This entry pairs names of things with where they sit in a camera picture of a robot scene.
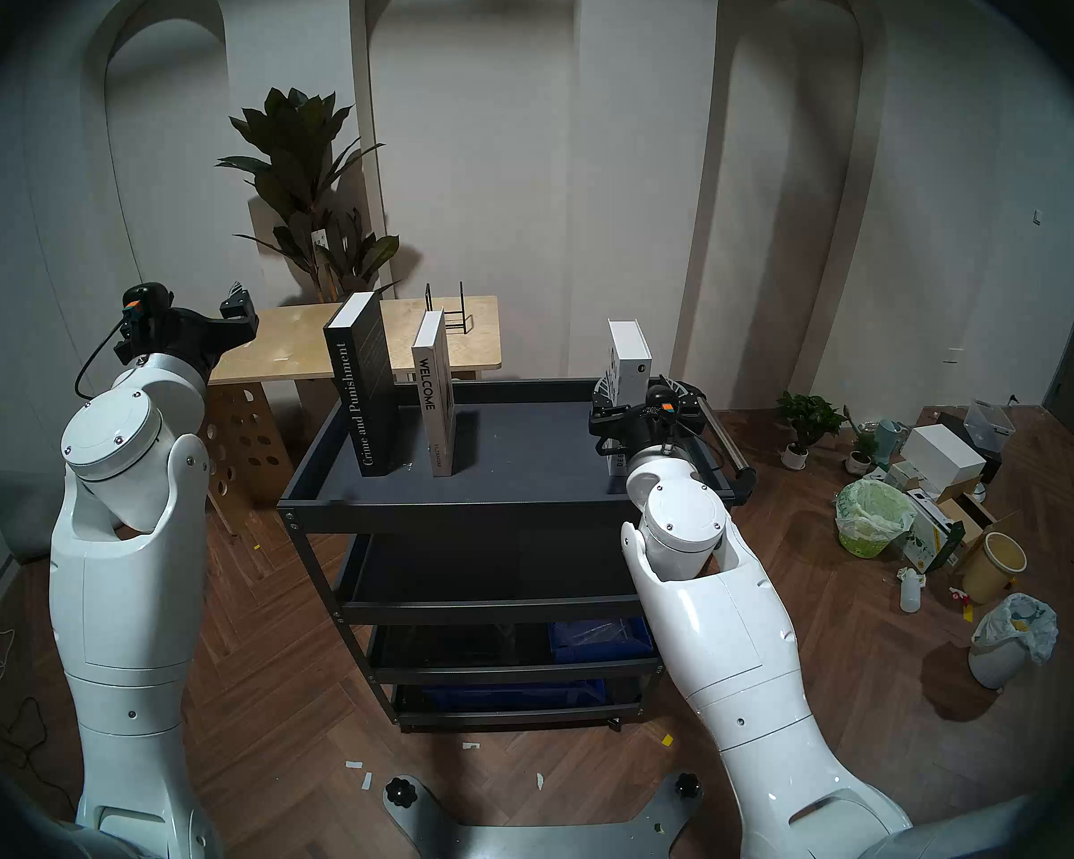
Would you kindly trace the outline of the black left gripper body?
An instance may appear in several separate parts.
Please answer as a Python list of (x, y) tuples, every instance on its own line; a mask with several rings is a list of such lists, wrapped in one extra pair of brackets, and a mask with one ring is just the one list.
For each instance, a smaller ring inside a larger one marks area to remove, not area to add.
[(208, 380), (221, 356), (252, 341), (257, 329), (256, 314), (211, 319), (187, 309), (137, 310), (124, 318), (124, 339), (114, 352), (122, 364), (142, 355), (175, 356)]

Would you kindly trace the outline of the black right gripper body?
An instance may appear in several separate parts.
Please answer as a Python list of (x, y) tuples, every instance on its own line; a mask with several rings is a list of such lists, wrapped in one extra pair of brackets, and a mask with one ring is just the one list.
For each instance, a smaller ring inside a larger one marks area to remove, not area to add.
[(695, 399), (692, 402), (677, 402), (668, 385), (650, 385), (641, 403), (596, 409), (594, 387), (587, 433), (598, 438), (598, 454), (632, 456), (650, 447), (670, 450), (686, 438), (699, 438), (707, 427), (707, 417), (701, 409), (707, 397), (700, 389), (693, 388)]

